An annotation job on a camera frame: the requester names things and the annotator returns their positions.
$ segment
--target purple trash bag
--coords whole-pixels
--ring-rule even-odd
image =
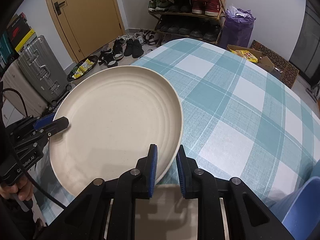
[[[248,47],[255,17],[251,11],[244,11],[230,6],[226,13],[219,46],[227,49],[227,45]]]

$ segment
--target teal and white plaid tablecloth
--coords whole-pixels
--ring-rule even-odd
[[[320,120],[288,87],[255,64],[193,39],[170,41],[133,65],[162,74],[184,114],[182,144],[200,168],[241,178],[267,205],[290,194],[320,158]],[[44,189],[65,205],[73,197],[52,171],[48,148],[37,164]],[[161,183],[178,183],[176,163]],[[36,192],[48,223],[61,208]]]

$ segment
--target metal screw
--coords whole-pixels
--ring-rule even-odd
[[[140,170],[139,170],[139,169],[132,169],[132,170],[130,171],[130,173],[131,173],[132,175],[136,176],[136,175],[138,175],[138,174],[140,173]]]
[[[98,179],[95,179],[95,180],[93,181],[93,184],[96,185],[96,186],[99,186],[99,185],[102,184],[102,182],[103,182],[103,180],[100,179],[100,178],[98,178]]]
[[[202,175],[202,174],[204,174],[204,170],[203,169],[195,169],[195,174]]]
[[[236,184],[236,185],[239,185],[241,183],[241,179],[239,179],[237,177],[232,178],[231,181],[232,181],[233,184]]]

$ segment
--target silver suitcase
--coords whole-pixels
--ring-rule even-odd
[[[18,67],[17,60],[9,66],[1,81],[3,81],[4,88],[13,88],[21,94],[23,101],[26,104],[28,115],[41,116],[48,103],[26,80]],[[21,99],[16,93],[7,91],[4,92],[4,96],[20,113],[25,115]]]
[[[56,101],[65,92],[67,74],[44,36],[37,37],[24,49],[18,63],[26,79],[49,103]]]

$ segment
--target plate rim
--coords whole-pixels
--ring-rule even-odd
[[[122,65],[122,66],[116,66],[116,67],[112,67],[112,68],[107,68],[107,69],[101,70],[101,71],[99,71],[99,72],[91,75],[90,77],[84,79],[84,80],[81,81],[78,85],[80,85],[81,83],[85,82],[86,80],[89,80],[89,79],[92,78],[93,76],[95,76],[95,75],[97,75],[97,74],[99,74],[99,73],[101,73],[101,72],[103,72],[103,71],[108,71],[108,70],[110,70],[110,69],[123,68],[123,67],[130,67],[130,68],[131,68],[131,67],[133,67],[133,68],[137,67],[137,68],[142,68],[142,69],[145,69],[145,70],[148,70],[148,71],[151,71],[151,72],[157,74],[160,78],[164,79],[164,80],[169,84],[169,86],[170,86],[170,87],[172,88],[172,90],[174,91],[174,93],[175,93],[175,95],[176,95],[176,97],[177,97],[177,99],[178,99],[178,102],[179,102],[180,112],[181,112],[181,130],[180,130],[178,145],[177,145],[177,147],[176,147],[176,149],[175,149],[175,152],[174,152],[174,154],[173,154],[173,156],[172,156],[169,164],[167,165],[167,167],[165,168],[165,170],[161,173],[161,175],[159,176],[159,178],[155,181],[155,185],[157,185],[157,184],[160,182],[160,180],[165,176],[165,174],[168,172],[168,170],[170,169],[170,167],[171,167],[174,159],[176,158],[176,155],[177,155],[178,150],[179,150],[179,148],[180,148],[180,144],[181,144],[181,140],[182,140],[182,135],[183,135],[184,116],[183,116],[182,104],[181,104],[181,101],[180,101],[180,97],[179,97],[177,91],[175,90],[175,88],[172,86],[172,84],[171,84],[163,75],[161,75],[161,74],[158,73],[157,71],[154,71],[153,69],[146,68],[146,67],[142,67],[142,66],[135,66],[135,65]],[[71,95],[72,91],[66,96],[66,98],[63,100],[63,102]],[[57,116],[57,114],[59,113],[59,109],[60,109],[60,107],[58,108],[56,114],[54,115],[53,121],[56,120],[56,116]],[[58,178],[58,176],[57,176],[57,174],[56,174],[56,171],[54,170],[54,167],[53,167],[53,165],[52,165],[51,155],[50,155],[50,138],[49,138],[48,144],[49,144],[48,147],[49,147],[50,165],[51,165],[51,168],[52,168],[52,170],[53,170],[53,173],[54,173],[54,175],[56,176],[58,182],[61,184],[61,186],[62,186],[69,194],[71,194],[72,196],[74,196],[74,195],[73,195],[71,192],[69,192],[69,190],[62,184],[62,182],[60,181],[60,179]]]

